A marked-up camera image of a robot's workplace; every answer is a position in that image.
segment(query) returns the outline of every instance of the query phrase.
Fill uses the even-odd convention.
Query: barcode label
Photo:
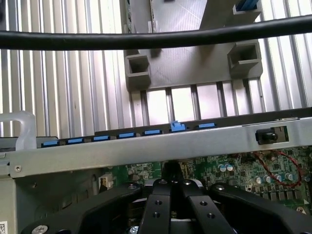
[[[8,222],[0,222],[0,234],[8,234]]]

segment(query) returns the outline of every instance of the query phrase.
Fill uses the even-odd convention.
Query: green circuit board
[[[298,147],[280,150],[294,158],[303,172],[303,182],[295,189],[281,186],[274,180],[266,180],[267,172],[252,153],[198,157],[180,161],[184,178],[198,179],[203,186],[209,188],[214,183],[224,182],[237,186],[272,201],[311,214],[312,192],[309,186],[310,170],[312,170],[312,147]],[[298,171],[286,157],[272,151],[260,152],[262,160],[269,170],[285,183],[298,180]],[[164,162],[132,164],[117,166],[106,170],[111,174],[114,186],[126,181],[140,184],[148,179],[161,178]]]

